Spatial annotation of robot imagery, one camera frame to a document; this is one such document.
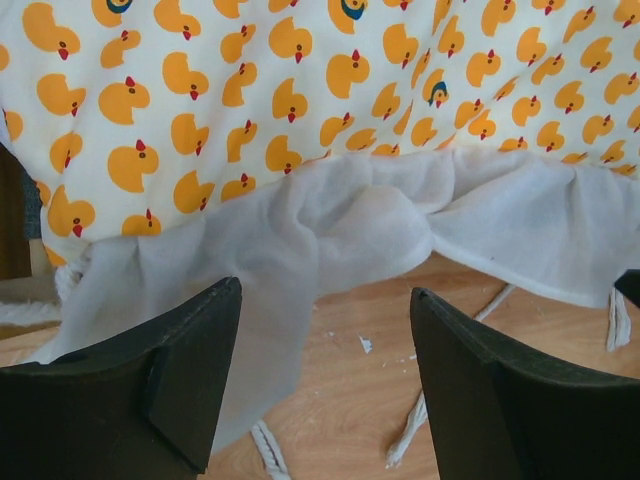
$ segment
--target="duck print fabric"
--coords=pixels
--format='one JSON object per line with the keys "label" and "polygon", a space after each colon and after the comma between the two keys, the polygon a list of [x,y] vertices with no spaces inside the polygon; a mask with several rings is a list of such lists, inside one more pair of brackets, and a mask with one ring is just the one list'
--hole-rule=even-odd
{"label": "duck print fabric", "polygon": [[638,21],[639,0],[5,0],[0,106],[62,265],[346,152],[637,178]]}

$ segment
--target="cartoon duck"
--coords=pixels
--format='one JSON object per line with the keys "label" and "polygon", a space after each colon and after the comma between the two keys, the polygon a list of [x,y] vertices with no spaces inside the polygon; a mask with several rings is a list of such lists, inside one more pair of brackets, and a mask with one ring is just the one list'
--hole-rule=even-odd
{"label": "cartoon duck", "polygon": [[431,35],[435,35],[440,22],[449,15],[451,2],[452,0],[436,0],[436,4],[433,9],[433,28],[431,30]]}
{"label": "cartoon duck", "polygon": [[242,146],[251,142],[258,131],[258,124],[247,120],[244,127],[234,128],[227,136],[227,162],[239,162]]}
{"label": "cartoon duck", "polygon": [[442,80],[443,75],[444,70],[442,68],[434,70],[422,88],[422,98],[429,106],[435,103],[436,108],[440,108],[443,103],[449,100],[447,84]]}
{"label": "cartoon duck", "polygon": [[295,58],[300,63],[313,48],[313,38],[306,28],[296,28],[293,17],[276,23],[269,33],[269,46],[280,58]]}
{"label": "cartoon duck", "polygon": [[612,163],[619,162],[624,158],[624,144],[627,143],[626,140],[616,140],[611,144],[611,146],[607,149],[606,152],[602,154],[600,160],[604,163]]}
{"label": "cartoon duck", "polygon": [[478,98],[475,102],[462,102],[456,112],[454,126],[462,128],[469,120],[476,117],[484,108],[484,103]]}
{"label": "cartoon duck", "polygon": [[540,100],[538,100],[537,96],[522,97],[513,104],[511,109],[513,123],[519,127],[524,127],[530,117],[535,117],[540,113],[540,107]]}
{"label": "cartoon duck", "polygon": [[611,37],[600,37],[593,41],[580,57],[580,65],[589,69],[589,73],[607,68],[613,58],[607,50],[612,40]]}
{"label": "cartoon duck", "polygon": [[198,128],[193,113],[178,115],[171,122],[171,141],[181,155],[200,156],[209,139],[209,127]]}
{"label": "cartoon duck", "polygon": [[158,169],[158,153],[142,140],[135,147],[118,147],[107,160],[111,181],[131,193],[143,193],[143,175],[151,175]]}
{"label": "cartoon duck", "polygon": [[227,63],[236,63],[242,58],[242,49],[251,41],[256,33],[256,26],[253,24],[243,25],[239,32],[227,35],[220,42],[220,54]]}
{"label": "cartoon duck", "polygon": [[562,163],[568,163],[569,165],[575,165],[576,163],[581,163],[585,158],[587,158],[587,152],[570,153],[569,155],[566,155],[562,159]]}
{"label": "cartoon duck", "polygon": [[347,99],[353,83],[369,78],[369,61],[354,50],[351,56],[336,55],[327,64],[327,87],[334,96]]}
{"label": "cartoon duck", "polygon": [[49,150],[49,160],[53,169],[62,173],[69,163],[82,151],[82,137],[77,133],[67,133],[58,138]]}
{"label": "cartoon duck", "polygon": [[620,0],[613,12],[613,19],[622,23],[622,28],[636,25],[640,21],[640,2],[638,0]]}
{"label": "cartoon duck", "polygon": [[413,101],[407,107],[402,118],[395,124],[393,127],[393,133],[396,135],[403,135],[404,131],[407,129],[407,125],[409,124],[409,117],[411,117],[411,111],[413,110]]}
{"label": "cartoon duck", "polygon": [[358,130],[347,140],[347,150],[350,152],[359,152],[372,147],[377,140],[375,135],[375,128],[363,128],[362,130]]}
{"label": "cartoon duck", "polygon": [[269,142],[265,154],[267,168],[272,172],[284,172],[289,175],[302,164],[299,153],[289,150],[289,137],[278,135]]}
{"label": "cartoon duck", "polygon": [[269,0],[269,11],[278,13],[287,7],[295,7],[297,4],[298,0]]}
{"label": "cartoon duck", "polygon": [[256,179],[246,173],[240,176],[239,180],[231,180],[222,187],[220,200],[226,202],[233,198],[241,197],[256,189]]}
{"label": "cartoon duck", "polygon": [[144,85],[127,77],[122,83],[107,86],[100,97],[98,105],[102,114],[118,125],[133,125],[133,109],[147,108],[151,102],[149,91]]}
{"label": "cartoon duck", "polygon": [[604,99],[609,105],[615,105],[622,95],[633,95],[638,90],[640,79],[638,73],[631,75],[620,73],[613,77],[604,90]]}
{"label": "cartoon duck", "polygon": [[482,32],[487,37],[493,37],[501,23],[509,23],[516,13],[516,3],[513,0],[489,0],[482,12]]}
{"label": "cartoon duck", "polygon": [[633,133],[640,131],[640,105],[635,108],[629,119],[627,120],[627,127],[633,130]]}
{"label": "cartoon duck", "polygon": [[9,50],[4,45],[0,45],[0,72],[9,65]]}
{"label": "cartoon duck", "polygon": [[307,113],[307,99],[301,93],[293,93],[293,78],[287,78],[273,93],[271,111],[273,118],[285,118],[293,123]]}
{"label": "cartoon duck", "polygon": [[22,130],[24,130],[22,117],[16,112],[7,112],[4,109],[2,114],[4,115],[4,123],[9,131],[9,140],[15,142],[22,135]]}
{"label": "cartoon duck", "polygon": [[241,63],[238,71],[231,75],[224,85],[222,104],[225,107],[240,107],[244,105],[242,89],[253,85],[256,78],[258,78],[258,69],[255,63]]}
{"label": "cartoon duck", "polygon": [[182,13],[180,0],[160,0],[153,9],[153,15],[160,28],[171,33],[180,33],[185,40],[200,35],[202,28],[198,19]]}
{"label": "cartoon duck", "polygon": [[560,150],[564,146],[564,136],[558,133],[560,122],[551,121],[544,124],[538,132],[538,146],[547,153]]}
{"label": "cartoon duck", "polygon": [[438,42],[438,51],[446,53],[448,58],[458,53],[464,47],[464,34],[457,30],[458,16],[454,15],[444,27],[440,41]]}
{"label": "cartoon duck", "polygon": [[37,92],[44,108],[59,116],[75,117],[87,96],[84,88],[69,90],[67,78],[61,73],[50,73],[42,77],[38,81]]}
{"label": "cartoon duck", "polygon": [[558,54],[555,57],[549,57],[540,64],[536,71],[531,75],[531,83],[534,85],[540,85],[547,75],[557,75],[564,68],[564,58],[562,54]]}
{"label": "cartoon duck", "polygon": [[492,137],[496,133],[496,124],[489,118],[490,113],[491,109],[483,110],[482,113],[469,124],[469,128],[467,129],[471,135],[480,137],[480,141]]}
{"label": "cartoon duck", "polygon": [[44,207],[49,206],[49,200],[51,200],[51,190],[44,182],[39,182],[36,180],[36,188],[38,189],[38,194],[40,195],[40,201]]}
{"label": "cartoon duck", "polygon": [[626,163],[624,165],[620,165],[619,167],[612,168],[611,171],[619,173],[620,175],[629,176],[633,175],[637,169],[637,165],[629,165],[628,163]]}
{"label": "cartoon duck", "polygon": [[398,23],[385,30],[382,46],[387,60],[394,65],[402,65],[404,70],[418,53],[419,42],[417,38],[407,36],[404,23]]}
{"label": "cartoon duck", "polygon": [[547,46],[538,41],[538,35],[540,35],[540,27],[531,27],[524,31],[518,41],[516,55],[518,60],[526,63],[528,67],[547,53]]}
{"label": "cartoon duck", "polygon": [[371,115],[375,118],[386,120],[400,108],[400,97],[396,95],[397,83],[390,83],[382,89],[376,98]]}
{"label": "cartoon duck", "polygon": [[169,90],[179,95],[189,94],[192,100],[209,91],[206,75],[189,70],[186,53],[173,52],[167,55],[162,63],[162,76]]}
{"label": "cartoon duck", "polygon": [[147,208],[144,215],[131,215],[122,224],[123,236],[159,235],[162,233],[162,224],[157,217],[151,214]]}
{"label": "cartoon duck", "polygon": [[124,63],[124,52],[140,45],[140,33],[123,30],[119,37],[107,43],[100,54],[102,68],[115,68]]}
{"label": "cartoon duck", "polygon": [[407,9],[409,4],[411,4],[412,2],[413,0],[384,0],[384,4],[387,7],[391,7],[391,8],[400,7],[403,12]]}
{"label": "cartoon duck", "polygon": [[565,0],[531,0],[533,8],[544,10],[544,14],[549,15],[551,12],[557,12],[564,7]]}
{"label": "cartoon duck", "polygon": [[487,53],[474,53],[467,64],[467,80],[474,87],[481,87],[485,75],[495,75],[500,70],[500,57],[493,48]]}
{"label": "cartoon duck", "polygon": [[193,170],[178,180],[173,190],[173,203],[184,214],[202,211],[206,208],[215,187],[213,183],[200,184],[198,173]]}
{"label": "cartoon duck", "polygon": [[389,145],[388,143],[383,143],[382,145],[378,145],[371,155],[387,155],[390,157],[397,157],[400,155],[400,145]]}
{"label": "cartoon duck", "polygon": [[569,40],[578,32],[583,32],[591,26],[596,19],[596,12],[593,5],[588,9],[578,10],[576,14],[571,18],[567,30],[564,32],[564,38],[562,43],[568,43]]}
{"label": "cartoon duck", "polygon": [[607,115],[606,117],[594,115],[584,124],[582,139],[584,143],[593,145],[596,138],[608,135],[611,133],[611,130],[613,130],[613,127],[615,127],[615,122],[611,118],[611,115]]}
{"label": "cartoon duck", "polygon": [[249,0],[213,0],[213,6],[220,12],[220,15],[227,18],[238,18],[240,16],[240,4]]}
{"label": "cartoon duck", "polygon": [[133,0],[91,0],[93,16],[103,27],[113,28],[122,23],[122,14]]}
{"label": "cartoon duck", "polygon": [[524,137],[507,138],[498,149],[499,152],[512,152],[513,150],[526,150],[529,148]]}
{"label": "cartoon duck", "polygon": [[416,84],[420,79],[420,76],[425,72],[427,66],[429,65],[429,60],[431,59],[431,49],[428,49],[425,53],[423,53],[418,62],[416,63],[416,68],[413,69],[413,75],[411,75],[411,88],[416,88]]}
{"label": "cartoon duck", "polygon": [[518,77],[513,77],[511,80],[505,83],[503,87],[500,90],[498,90],[496,94],[493,96],[494,100],[500,101],[503,98],[509,96],[511,92],[513,92],[513,89],[516,88],[517,80],[518,80]]}
{"label": "cartoon duck", "polygon": [[320,128],[320,145],[323,147],[330,146],[338,134],[351,127],[355,121],[356,118],[350,115],[349,112],[345,113],[342,117],[326,119]]}
{"label": "cartoon duck", "polygon": [[35,47],[56,52],[62,60],[80,51],[80,39],[70,28],[56,24],[53,7],[48,3],[29,3],[22,14],[22,26]]}
{"label": "cartoon duck", "polygon": [[422,118],[416,122],[413,130],[411,130],[411,143],[413,143],[414,147],[424,147],[437,134],[438,131],[433,128],[433,118]]}
{"label": "cartoon duck", "polygon": [[342,33],[353,35],[355,22],[369,6],[369,0],[328,0],[329,17]]}
{"label": "cartoon duck", "polygon": [[82,238],[82,232],[93,224],[95,218],[95,210],[89,202],[70,202],[64,185],[56,189],[47,212],[49,228],[54,234],[68,237],[73,233],[76,237]]}
{"label": "cartoon duck", "polygon": [[580,80],[574,80],[558,90],[554,104],[557,108],[564,110],[565,115],[571,112],[579,112],[584,105],[584,95],[578,93],[581,86],[582,82]]}

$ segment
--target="white fabric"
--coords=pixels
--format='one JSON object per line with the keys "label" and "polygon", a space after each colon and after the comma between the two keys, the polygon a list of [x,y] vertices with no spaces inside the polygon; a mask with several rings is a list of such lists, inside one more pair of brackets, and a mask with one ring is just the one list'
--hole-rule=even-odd
{"label": "white fabric", "polygon": [[638,182],[526,152],[321,160],[160,236],[94,244],[39,358],[237,276],[244,301],[219,450],[295,389],[316,298],[404,273],[435,248],[530,291],[603,307],[615,279],[640,263],[639,225]]}

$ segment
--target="white cord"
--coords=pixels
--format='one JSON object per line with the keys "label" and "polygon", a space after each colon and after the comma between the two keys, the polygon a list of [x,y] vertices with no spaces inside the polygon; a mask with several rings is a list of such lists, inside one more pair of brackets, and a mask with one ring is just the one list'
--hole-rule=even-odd
{"label": "white cord", "polygon": [[265,469],[273,480],[291,480],[278,441],[264,421],[259,420],[251,428],[251,436],[262,456]]}
{"label": "white cord", "polygon": [[404,427],[404,432],[402,432],[398,441],[391,445],[391,448],[389,448],[387,452],[387,468],[400,466],[405,452],[413,441],[413,437],[415,437],[418,429],[427,421],[427,418],[429,418],[427,404],[424,400],[424,393],[420,390],[420,396],[407,418],[407,425]]}
{"label": "white cord", "polygon": [[624,296],[615,288],[609,299],[609,335],[607,351],[613,352],[631,341],[631,317],[624,303]]}
{"label": "white cord", "polygon": [[[482,322],[487,316],[494,312],[504,300],[509,296],[511,292],[515,290],[514,285],[506,285],[493,300],[474,317],[475,320]],[[407,425],[402,432],[402,435],[387,452],[387,468],[399,467],[402,463],[402,458],[406,453],[409,445],[413,441],[418,429],[427,421],[429,413],[427,412],[427,405],[424,399],[424,392],[420,391],[420,396],[416,401],[415,406],[407,417]]]}

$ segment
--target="dark fabric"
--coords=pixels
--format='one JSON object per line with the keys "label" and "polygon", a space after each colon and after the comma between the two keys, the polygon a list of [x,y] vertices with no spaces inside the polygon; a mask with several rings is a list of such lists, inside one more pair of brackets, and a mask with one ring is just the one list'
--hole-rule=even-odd
{"label": "dark fabric", "polygon": [[42,202],[34,182],[26,171],[22,172],[22,192],[24,195],[24,236],[27,240],[41,238],[40,209]]}

